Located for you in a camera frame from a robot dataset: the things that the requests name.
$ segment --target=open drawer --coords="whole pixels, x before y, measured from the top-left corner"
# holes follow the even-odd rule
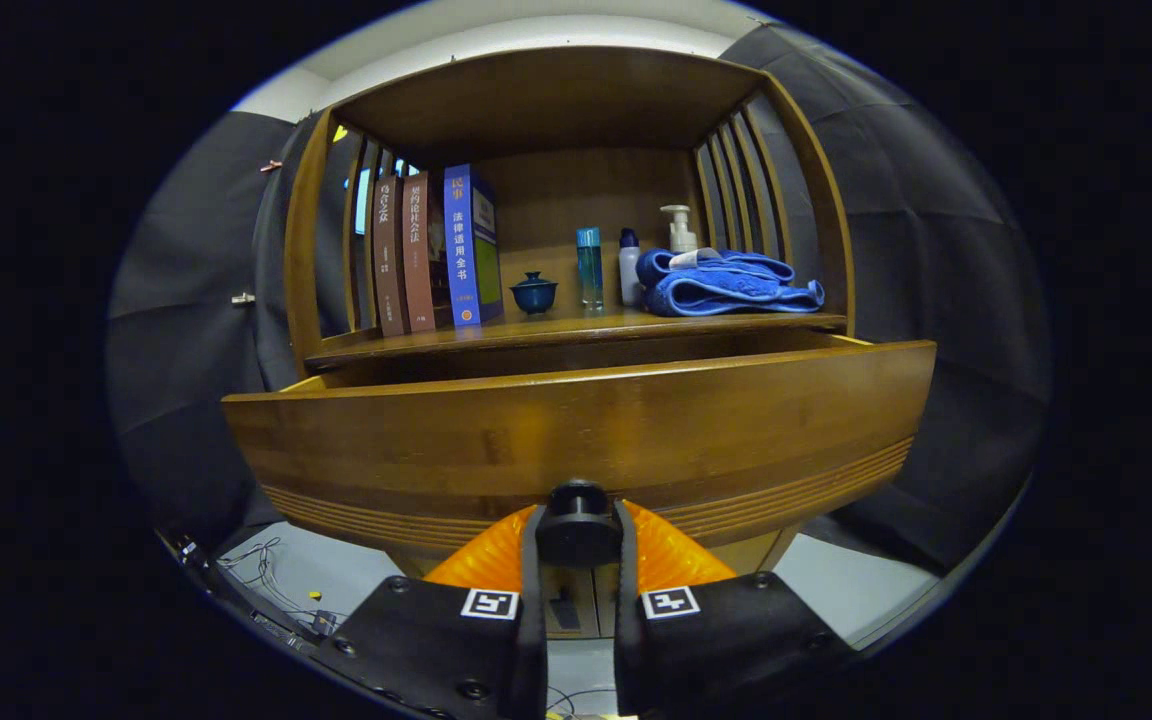
[[[571,478],[717,547],[895,477],[934,354],[772,327],[506,347],[376,357],[223,410],[293,524],[392,555],[448,556]]]

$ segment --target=brown book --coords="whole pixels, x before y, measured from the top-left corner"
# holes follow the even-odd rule
[[[452,293],[447,287],[447,243],[444,242],[444,184],[434,173],[403,179],[403,282],[411,332],[452,325]]]
[[[379,179],[371,205],[371,270],[376,275],[376,312],[385,336],[406,334],[410,327],[403,293],[403,256],[399,251],[402,213],[397,205],[402,202],[402,179],[393,174]]]

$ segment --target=floor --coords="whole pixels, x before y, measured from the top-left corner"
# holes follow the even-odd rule
[[[259,581],[248,585],[285,611],[332,611],[348,615],[372,589],[389,575],[402,574],[382,552],[319,536],[288,523],[275,523],[248,538],[225,555],[237,559],[244,552],[273,541],[265,555],[266,588]],[[260,575],[260,552],[233,566],[240,579]],[[881,635],[879,630],[902,611],[922,600],[938,578],[896,560],[836,546],[799,535],[774,568],[814,614],[826,621],[856,650]],[[310,593],[321,593],[311,600]],[[306,617],[296,612],[294,616]],[[561,708],[571,697],[577,714],[614,714],[612,641],[551,641],[550,700]]]

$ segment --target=blue liquid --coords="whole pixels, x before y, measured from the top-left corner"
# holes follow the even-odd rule
[[[602,248],[577,247],[579,301],[586,306],[602,306]]]

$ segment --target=folded towel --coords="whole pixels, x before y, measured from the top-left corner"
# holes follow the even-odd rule
[[[772,311],[813,313],[824,304],[824,288],[817,281],[790,287],[749,268],[674,270],[644,295],[647,310],[655,314],[700,316]]]
[[[696,260],[694,268],[672,268],[669,262],[673,258],[675,258],[673,252],[659,248],[639,255],[639,264],[635,266],[637,273],[639,273],[639,282],[650,289],[662,281],[666,275],[677,273],[679,270],[710,268],[719,268],[723,270],[723,272],[749,273],[787,285],[794,282],[794,268],[780,260],[768,258],[767,255],[722,250],[719,251],[719,258],[699,258]]]

